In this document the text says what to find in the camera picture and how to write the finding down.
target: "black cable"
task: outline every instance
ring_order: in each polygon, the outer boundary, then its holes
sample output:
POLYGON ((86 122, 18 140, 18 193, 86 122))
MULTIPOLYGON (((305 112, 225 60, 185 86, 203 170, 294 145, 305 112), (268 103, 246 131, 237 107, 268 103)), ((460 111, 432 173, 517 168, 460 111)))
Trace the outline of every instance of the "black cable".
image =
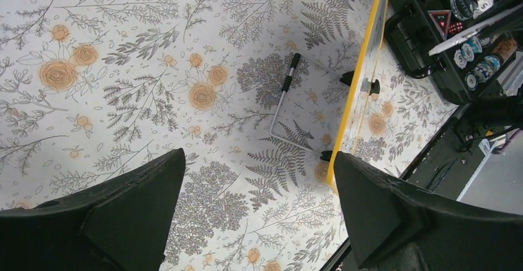
POLYGON ((476 138, 471 138, 471 139, 465 141, 465 142, 461 145, 461 147, 459 148, 459 151, 460 151, 460 152, 466 152, 466 151, 470 150, 471 147, 472 147, 472 144, 473 144, 473 142, 474 142, 475 140, 484 140, 484 139, 488 139, 488 140, 490 140, 490 139, 492 139, 492 138, 496 138, 496 137, 498 137, 498 136, 501 136, 501 135, 507 134, 507 133, 509 133, 509 132, 511 132, 511 131, 514 131, 514 130, 516 130, 516 129, 519 129, 519 126, 513 125, 513 126, 511 126, 510 128, 508 128, 508 129, 506 129, 506 130, 504 130, 504 131, 501 131, 501 132, 498 132, 498 133, 495 133, 495 134, 492 134, 492 135, 488 135, 488 136, 480 136, 480 137, 476 137, 476 138))

